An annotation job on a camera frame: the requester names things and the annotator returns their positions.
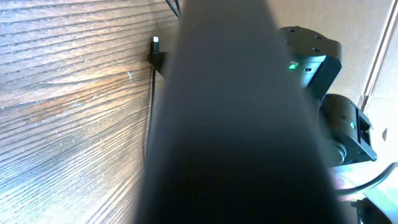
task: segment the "power cord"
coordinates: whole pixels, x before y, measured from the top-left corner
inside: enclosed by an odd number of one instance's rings
[[[337,193],[337,195],[345,196],[345,195],[353,195],[356,193],[364,192],[365,190],[369,190],[369,189],[379,185],[381,182],[383,182],[396,167],[398,167],[398,162],[393,162],[383,172],[381,172],[381,174],[379,174],[375,179],[369,181],[368,183],[357,186],[357,187],[353,187],[351,189],[338,189],[338,190],[336,190],[336,193]]]
[[[177,16],[177,18],[180,18],[180,1],[175,0],[175,5],[177,9],[174,8],[173,4],[170,2],[170,0],[166,0],[166,3],[170,6],[171,10],[174,12],[174,14]],[[159,38],[154,37],[153,41],[150,43],[150,56],[153,58],[153,54],[159,51]],[[154,105],[155,105],[155,86],[156,86],[156,69],[152,66],[151,67],[151,73],[152,73],[152,98],[150,100],[150,116],[149,116],[149,128],[148,128],[148,137],[147,137],[147,147],[143,147],[142,150],[142,158],[144,160],[144,165],[146,163],[146,157],[148,153],[148,148],[149,148],[149,141],[150,141],[150,136],[152,132],[152,120],[154,117]]]
[[[166,3],[170,6],[170,8],[174,12],[175,16],[177,16],[177,18],[180,18],[180,1],[179,0],[175,0],[175,5],[177,6],[177,9],[174,8],[174,6],[170,2],[170,0],[166,0]]]

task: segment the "black cable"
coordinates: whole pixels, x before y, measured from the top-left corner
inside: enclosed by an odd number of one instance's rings
[[[180,18],[180,14],[177,12],[177,10],[174,8],[173,4],[170,2],[170,0],[166,0],[167,4],[170,6],[170,8],[172,9],[172,11],[174,12],[174,14],[177,16],[177,18]]]
[[[379,174],[375,179],[369,181],[368,183],[357,186],[357,187],[353,187],[351,189],[338,189],[338,190],[336,190],[336,193],[337,193],[337,195],[340,195],[340,196],[352,195],[352,194],[360,193],[365,190],[371,189],[371,188],[379,185],[381,182],[383,182],[383,180],[385,180],[396,167],[398,167],[398,162],[393,162],[383,172],[381,172],[381,174]]]
[[[154,105],[155,105],[155,87],[156,87],[156,69],[154,67],[151,67],[151,72],[152,72],[152,98],[150,100],[150,115],[149,115],[149,128],[148,128],[148,137],[147,137],[147,147],[146,151],[142,152],[142,157],[144,159],[144,164],[146,161],[146,155],[148,153],[148,148],[149,148],[149,141],[150,141],[150,135],[151,135],[151,129],[152,129],[152,119],[154,117]]]
[[[180,14],[181,13],[181,11],[180,11],[180,1],[179,0],[175,0],[175,5],[177,6],[178,14]]]

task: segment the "wooden surface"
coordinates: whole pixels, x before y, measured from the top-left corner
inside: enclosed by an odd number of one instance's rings
[[[0,2],[0,223],[133,218],[163,0]]]

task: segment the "wire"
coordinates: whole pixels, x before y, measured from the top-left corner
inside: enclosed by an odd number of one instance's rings
[[[175,5],[177,6],[178,14],[180,14],[181,13],[181,11],[180,11],[180,1],[179,0],[175,0]]]
[[[166,0],[167,4],[170,6],[174,14],[177,16],[177,18],[180,18],[180,14],[177,12],[177,10],[174,8],[173,4],[170,2],[170,0]]]
[[[398,162],[393,162],[383,172],[381,172],[381,174],[379,174],[375,179],[369,181],[368,183],[351,189],[338,189],[336,190],[336,193],[337,195],[344,196],[360,193],[365,190],[371,189],[383,182],[383,180],[385,180],[396,167],[398,167]]]
[[[149,148],[149,141],[150,141],[150,136],[151,136],[151,129],[152,129],[152,120],[154,117],[154,105],[155,105],[155,87],[156,87],[156,69],[152,66],[151,68],[152,72],[152,98],[150,100],[150,115],[149,115],[149,128],[148,128],[148,138],[147,138],[147,147],[146,151],[142,152],[142,157],[144,159],[144,165],[146,163],[146,157],[148,153],[148,148]]]

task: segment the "black object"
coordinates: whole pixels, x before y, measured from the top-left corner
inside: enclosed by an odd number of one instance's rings
[[[179,0],[175,0],[175,6],[177,7],[178,15],[180,15],[181,9],[180,9],[180,1]]]
[[[291,49],[290,66],[294,66],[289,72],[321,102],[341,70],[341,44],[299,26],[283,27],[278,33]]]
[[[320,112],[331,132],[330,146],[334,149],[336,165],[375,161],[371,147],[368,117],[347,97],[327,94]]]
[[[162,72],[163,64],[165,63],[165,59],[169,53],[160,52],[159,51],[159,43],[158,48],[154,50],[150,50],[150,54],[147,57],[148,62],[159,72],[163,78],[165,78],[165,74]]]
[[[186,1],[177,40],[137,222],[345,223],[265,2]]]
[[[368,198],[351,202],[351,206],[356,208],[358,224],[391,224],[390,219]]]
[[[150,42],[150,58],[154,58],[155,55],[157,55],[159,52],[159,38],[154,37],[153,40]],[[143,147],[142,150],[142,158],[144,161],[144,164],[146,163],[146,156],[148,153],[148,148],[149,148],[149,143],[150,143],[150,136],[152,134],[152,127],[153,127],[153,119],[154,119],[154,113],[155,113],[155,87],[156,87],[156,69],[152,66],[150,68],[151,74],[152,74],[152,97],[150,99],[150,116],[149,116],[149,129],[148,129],[148,137],[147,137],[147,147]]]

